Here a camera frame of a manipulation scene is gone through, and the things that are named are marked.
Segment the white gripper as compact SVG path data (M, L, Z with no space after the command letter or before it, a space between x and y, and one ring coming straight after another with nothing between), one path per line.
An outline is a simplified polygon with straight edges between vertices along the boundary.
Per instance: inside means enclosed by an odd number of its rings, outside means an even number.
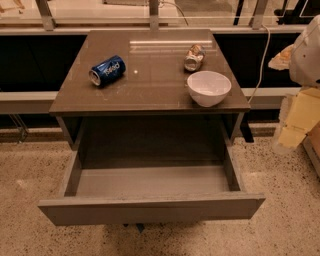
M278 71L288 69L292 49L293 45L285 47L269 61L268 67ZM319 122L320 90L302 90L292 99L278 142L284 147L295 149Z

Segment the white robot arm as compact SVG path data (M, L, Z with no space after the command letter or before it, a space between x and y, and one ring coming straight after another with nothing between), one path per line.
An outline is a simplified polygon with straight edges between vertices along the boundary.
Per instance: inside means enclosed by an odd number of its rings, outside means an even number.
M283 101L275 134L278 145L295 149L320 121L320 15L268 67L288 69L290 79L301 86L298 94Z

